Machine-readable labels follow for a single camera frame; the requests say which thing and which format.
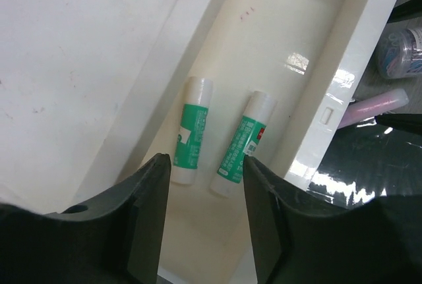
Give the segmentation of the green glue stick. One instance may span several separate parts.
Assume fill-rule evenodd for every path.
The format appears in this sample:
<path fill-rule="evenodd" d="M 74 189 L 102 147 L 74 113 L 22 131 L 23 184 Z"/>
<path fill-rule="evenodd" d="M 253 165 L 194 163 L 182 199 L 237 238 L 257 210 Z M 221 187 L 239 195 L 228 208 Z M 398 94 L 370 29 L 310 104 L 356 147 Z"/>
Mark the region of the green glue stick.
<path fill-rule="evenodd" d="M 237 126 L 226 153 L 210 183 L 210 190 L 229 197 L 243 179 L 243 161 L 252 156 L 266 130 L 277 101 L 268 94 L 255 91 Z"/>
<path fill-rule="evenodd" d="M 187 81 L 171 170 L 173 183 L 195 181 L 212 92 L 213 82 L 207 78 L 192 76 Z"/>

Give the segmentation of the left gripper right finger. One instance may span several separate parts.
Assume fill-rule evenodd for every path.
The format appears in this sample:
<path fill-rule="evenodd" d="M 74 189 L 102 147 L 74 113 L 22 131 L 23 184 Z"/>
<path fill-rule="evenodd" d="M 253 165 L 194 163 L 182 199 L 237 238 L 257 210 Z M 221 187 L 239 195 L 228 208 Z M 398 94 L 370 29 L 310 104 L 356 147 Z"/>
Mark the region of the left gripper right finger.
<path fill-rule="evenodd" d="M 259 283 L 420 283 L 421 197 L 381 196 L 347 210 L 243 163 Z"/>

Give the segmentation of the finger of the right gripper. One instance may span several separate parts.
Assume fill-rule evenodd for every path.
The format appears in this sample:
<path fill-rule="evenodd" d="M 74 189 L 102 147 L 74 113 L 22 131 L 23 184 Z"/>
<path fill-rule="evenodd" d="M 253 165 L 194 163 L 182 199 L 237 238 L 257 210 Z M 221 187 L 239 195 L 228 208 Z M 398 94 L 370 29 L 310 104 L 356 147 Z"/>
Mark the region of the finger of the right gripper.
<path fill-rule="evenodd" d="M 385 127 L 383 146 L 413 146 L 421 149 L 421 114 L 385 113 L 375 117 Z"/>
<path fill-rule="evenodd" d="M 411 20 L 413 18 L 421 17 L 422 15 L 422 0 L 409 0 L 392 9 L 388 18 L 389 23 L 401 22 L 404 20 Z"/>

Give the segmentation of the white drawer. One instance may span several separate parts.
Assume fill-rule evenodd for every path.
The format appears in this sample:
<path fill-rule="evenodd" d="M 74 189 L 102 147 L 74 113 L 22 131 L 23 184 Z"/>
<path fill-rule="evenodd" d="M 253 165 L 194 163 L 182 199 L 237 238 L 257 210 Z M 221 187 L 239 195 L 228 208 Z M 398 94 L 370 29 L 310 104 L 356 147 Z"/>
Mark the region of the white drawer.
<path fill-rule="evenodd" d="M 397 0 L 213 0 L 162 102 L 123 156 L 101 148 L 75 202 L 173 154 L 190 76 L 214 83 L 198 169 L 169 189 L 160 274 L 174 283 L 255 283 L 242 184 L 217 168 L 254 91 L 278 103 L 255 156 L 307 186 L 332 140 Z"/>

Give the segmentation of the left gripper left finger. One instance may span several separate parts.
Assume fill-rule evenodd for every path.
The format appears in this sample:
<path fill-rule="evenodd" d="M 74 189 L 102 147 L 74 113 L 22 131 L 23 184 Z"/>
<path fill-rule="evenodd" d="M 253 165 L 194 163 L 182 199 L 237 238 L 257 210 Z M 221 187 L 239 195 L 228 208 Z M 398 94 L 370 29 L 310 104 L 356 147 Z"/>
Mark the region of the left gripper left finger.
<path fill-rule="evenodd" d="M 171 160 L 136 173 L 61 213 L 1 204 L 2 283 L 155 283 Z"/>

